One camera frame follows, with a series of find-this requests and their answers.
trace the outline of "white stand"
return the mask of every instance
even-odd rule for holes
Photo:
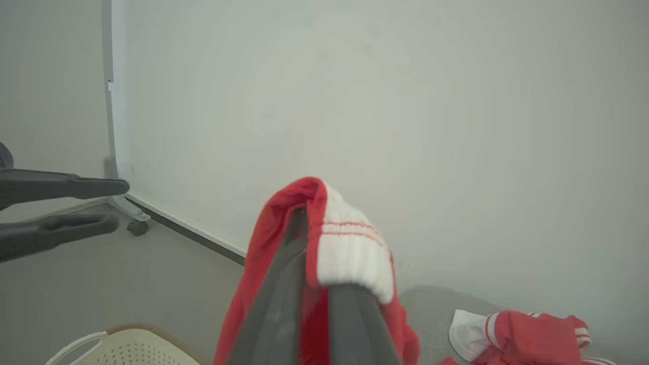
[[[108,204],[117,208],[118,210],[128,214],[133,218],[129,223],[127,230],[136,236],[141,236],[149,230],[147,221],[151,216],[144,213],[137,205],[131,203],[123,195],[115,195],[108,198]]]
[[[144,213],[137,205],[126,200],[123,195],[116,195],[108,198],[108,203],[137,221],[145,222],[151,219],[150,215]]]

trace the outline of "red and white sock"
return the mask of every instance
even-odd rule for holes
[[[591,343],[586,323],[577,317],[512,310],[486,317],[457,310],[449,339],[458,354],[474,364],[501,360],[508,364],[579,365],[580,348]]]
[[[527,313],[528,316],[534,318],[542,318],[543,316],[549,316],[546,313]],[[588,334],[588,326],[586,323],[575,316],[569,316],[574,324],[574,334],[577,338],[577,345],[580,349],[587,349],[591,345],[591,337]]]

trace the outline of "laundry basket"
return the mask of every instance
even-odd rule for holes
[[[99,340],[70,365],[208,365],[169,333],[145,323],[131,323],[89,334],[64,347],[45,365],[56,365],[88,342]]]

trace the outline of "white wall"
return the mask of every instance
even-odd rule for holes
[[[105,95],[100,1],[0,2],[0,141],[16,168],[104,177]],[[0,221],[79,203],[16,205]]]
[[[116,2],[136,197],[245,250],[317,175],[400,290],[575,314],[649,359],[648,2]]]

